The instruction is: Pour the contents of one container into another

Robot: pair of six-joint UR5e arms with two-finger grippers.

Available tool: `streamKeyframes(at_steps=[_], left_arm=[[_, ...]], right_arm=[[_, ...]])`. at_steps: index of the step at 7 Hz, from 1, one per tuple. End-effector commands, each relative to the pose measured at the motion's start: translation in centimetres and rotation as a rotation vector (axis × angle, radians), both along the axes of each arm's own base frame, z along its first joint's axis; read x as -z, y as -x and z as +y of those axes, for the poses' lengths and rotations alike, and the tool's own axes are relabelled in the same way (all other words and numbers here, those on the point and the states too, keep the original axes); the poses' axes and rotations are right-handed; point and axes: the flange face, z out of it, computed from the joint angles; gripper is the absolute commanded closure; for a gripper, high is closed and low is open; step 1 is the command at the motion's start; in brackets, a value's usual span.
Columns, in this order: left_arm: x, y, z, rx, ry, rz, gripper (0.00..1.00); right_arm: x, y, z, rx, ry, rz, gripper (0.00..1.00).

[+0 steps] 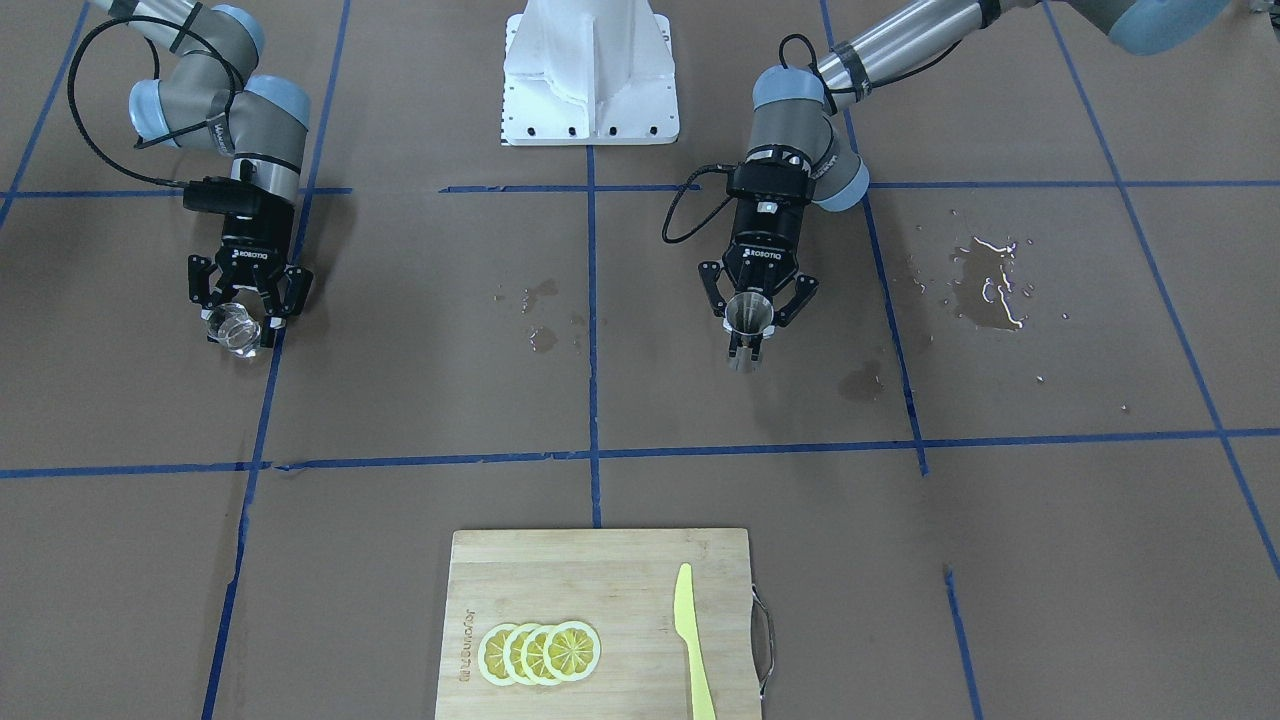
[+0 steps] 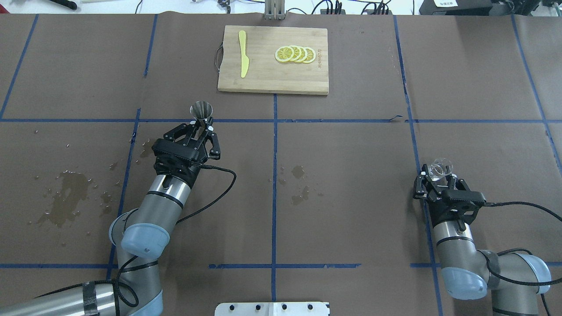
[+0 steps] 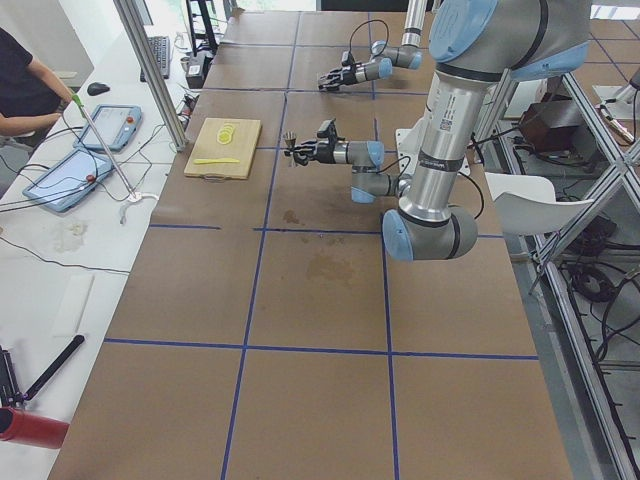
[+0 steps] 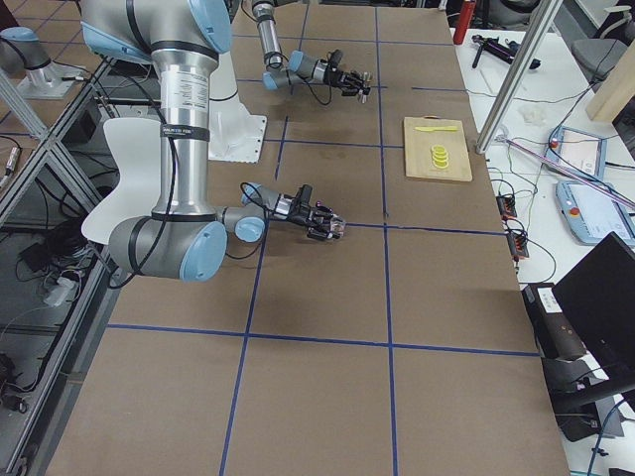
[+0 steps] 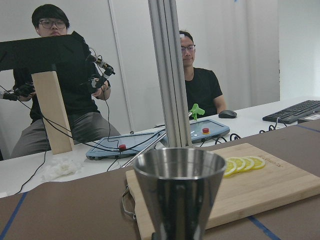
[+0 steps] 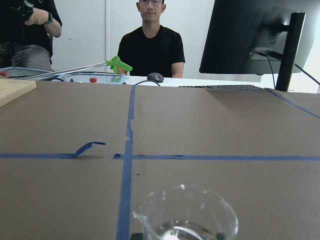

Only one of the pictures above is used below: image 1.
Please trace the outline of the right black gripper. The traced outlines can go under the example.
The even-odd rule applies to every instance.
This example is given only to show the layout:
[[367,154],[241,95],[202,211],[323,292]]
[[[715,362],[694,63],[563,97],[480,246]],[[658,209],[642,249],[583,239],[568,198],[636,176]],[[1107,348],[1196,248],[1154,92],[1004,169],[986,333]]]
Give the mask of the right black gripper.
[[262,346],[274,348],[287,320],[298,316],[314,273],[287,265],[294,208],[270,205],[253,215],[224,215],[215,259],[189,255],[188,295],[202,313],[232,302],[241,290],[262,296]]

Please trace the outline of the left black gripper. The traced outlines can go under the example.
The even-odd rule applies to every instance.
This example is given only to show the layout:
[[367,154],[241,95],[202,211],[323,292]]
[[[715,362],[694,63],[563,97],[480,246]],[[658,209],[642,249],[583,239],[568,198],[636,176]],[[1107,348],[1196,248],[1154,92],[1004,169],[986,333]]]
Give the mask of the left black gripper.
[[[817,295],[820,282],[813,275],[797,274],[797,246],[805,210],[804,202],[737,199],[730,245],[722,256],[723,266],[718,261],[698,264],[708,302],[728,336],[727,363],[750,363],[751,350],[748,338],[735,331],[727,319],[728,300],[719,284],[723,268],[736,293],[765,296],[771,320],[762,341],[788,325]],[[782,290],[792,291],[785,301],[777,297]]]

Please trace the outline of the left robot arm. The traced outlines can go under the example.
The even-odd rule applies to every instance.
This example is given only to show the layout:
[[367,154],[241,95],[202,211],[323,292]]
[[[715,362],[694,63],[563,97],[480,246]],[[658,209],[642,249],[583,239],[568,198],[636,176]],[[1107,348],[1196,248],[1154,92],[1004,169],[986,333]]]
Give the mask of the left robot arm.
[[718,167],[736,205],[732,234],[719,260],[698,268],[728,336],[732,369],[756,368],[763,343],[818,291],[818,279],[797,260],[805,210],[845,211],[869,190],[869,169],[838,136],[835,118],[933,67],[1015,8],[1014,1],[911,1],[824,56],[797,67],[780,61],[756,78],[745,158]]

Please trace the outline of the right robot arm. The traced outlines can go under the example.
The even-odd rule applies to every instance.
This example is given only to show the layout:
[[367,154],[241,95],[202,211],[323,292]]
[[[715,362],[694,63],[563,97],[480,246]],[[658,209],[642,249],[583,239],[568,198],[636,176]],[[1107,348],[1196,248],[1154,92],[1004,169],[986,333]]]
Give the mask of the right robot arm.
[[256,72],[261,24],[246,10],[200,1],[105,1],[108,28],[138,31],[151,54],[172,53],[174,70],[137,82],[129,115],[137,149],[218,152],[225,177],[175,181],[187,210],[221,218],[210,256],[187,261],[189,300],[207,340],[239,357],[270,348],[298,316],[314,282],[291,261],[310,99],[296,83]]

